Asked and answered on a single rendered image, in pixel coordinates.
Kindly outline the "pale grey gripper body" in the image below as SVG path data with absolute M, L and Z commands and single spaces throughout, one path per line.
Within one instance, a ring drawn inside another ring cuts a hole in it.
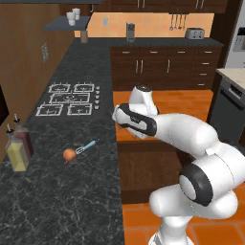
M 149 136 L 145 135 L 144 133 L 141 133 L 135 129 L 132 129 L 130 127 L 127 127 L 127 131 L 133 136 L 133 138 L 139 138 L 139 139 L 146 139 Z

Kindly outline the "dark brown open drawer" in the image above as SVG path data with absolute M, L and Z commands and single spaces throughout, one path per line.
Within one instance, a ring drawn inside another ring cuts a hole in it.
M 134 138 L 116 127 L 121 195 L 124 204 L 147 203 L 156 189 L 178 183 L 179 172 L 194 158 L 153 138 Z

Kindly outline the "dark brown base cupboards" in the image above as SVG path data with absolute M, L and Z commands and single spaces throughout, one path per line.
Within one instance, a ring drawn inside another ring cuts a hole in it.
M 111 47 L 114 91 L 211 89 L 221 46 Z

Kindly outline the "orange round onion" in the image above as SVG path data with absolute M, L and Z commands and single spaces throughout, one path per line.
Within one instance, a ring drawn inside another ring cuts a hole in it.
M 66 163 L 74 161 L 77 158 L 77 153 L 72 148 L 67 148 L 63 151 L 63 158 Z

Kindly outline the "black hob with white grates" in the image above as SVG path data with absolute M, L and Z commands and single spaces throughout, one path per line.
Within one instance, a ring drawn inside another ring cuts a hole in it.
M 85 117 L 100 109 L 100 87 L 91 81 L 52 83 L 37 106 L 37 117 Z

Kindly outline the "dark grey dishwasher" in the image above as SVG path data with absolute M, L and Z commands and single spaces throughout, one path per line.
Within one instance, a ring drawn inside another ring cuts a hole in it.
M 210 125 L 222 142 L 238 145 L 245 127 L 245 90 L 233 81 L 221 80 Z

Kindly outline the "grey coffee machine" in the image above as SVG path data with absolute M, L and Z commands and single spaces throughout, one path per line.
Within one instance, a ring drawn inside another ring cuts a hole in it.
M 135 24 L 132 22 L 126 23 L 126 40 L 133 42 L 135 40 Z

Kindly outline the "dark red bottle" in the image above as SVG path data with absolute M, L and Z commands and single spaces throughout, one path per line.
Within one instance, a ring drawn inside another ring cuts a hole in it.
M 29 130 L 21 125 L 20 119 L 17 117 L 17 115 L 14 115 L 13 122 L 15 124 L 15 137 L 23 142 L 27 156 L 31 158 L 33 156 L 33 144 L 29 134 Z

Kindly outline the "silver toaster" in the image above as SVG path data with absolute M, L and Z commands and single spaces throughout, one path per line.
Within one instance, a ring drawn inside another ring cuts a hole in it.
M 202 40 L 205 37 L 205 30 L 202 28 L 187 28 L 185 38 L 189 40 Z

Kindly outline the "yellow oil bottle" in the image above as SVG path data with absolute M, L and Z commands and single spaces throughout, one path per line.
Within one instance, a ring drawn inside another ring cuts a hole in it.
M 14 135 L 14 130 L 8 128 L 7 134 L 9 136 L 6 145 L 7 155 L 11 161 L 11 166 L 14 171 L 26 171 L 29 165 L 26 149 L 21 139 Z

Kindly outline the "silver fridge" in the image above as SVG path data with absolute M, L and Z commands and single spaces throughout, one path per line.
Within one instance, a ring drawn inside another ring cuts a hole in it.
M 242 1 L 225 68 L 245 68 L 245 0 Z

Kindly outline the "grey wall outlet plate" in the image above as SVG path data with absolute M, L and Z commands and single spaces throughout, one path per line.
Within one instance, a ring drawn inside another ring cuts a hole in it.
M 41 52 L 42 52 L 42 58 L 43 58 L 43 61 L 46 62 L 48 57 L 49 57 L 49 53 L 48 53 L 48 45 L 47 43 L 43 44 L 41 46 Z

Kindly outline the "dark brown wall cupboards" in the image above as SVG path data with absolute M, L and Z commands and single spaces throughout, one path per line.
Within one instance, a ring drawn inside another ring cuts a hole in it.
M 102 0 L 94 12 L 224 13 L 228 0 Z

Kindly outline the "dark grey wall shelf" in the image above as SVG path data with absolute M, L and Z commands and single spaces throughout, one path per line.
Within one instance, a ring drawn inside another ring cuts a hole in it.
M 81 16 L 74 26 L 70 26 L 66 16 L 61 15 L 44 27 L 45 31 L 85 31 L 90 21 L 89 16 Z

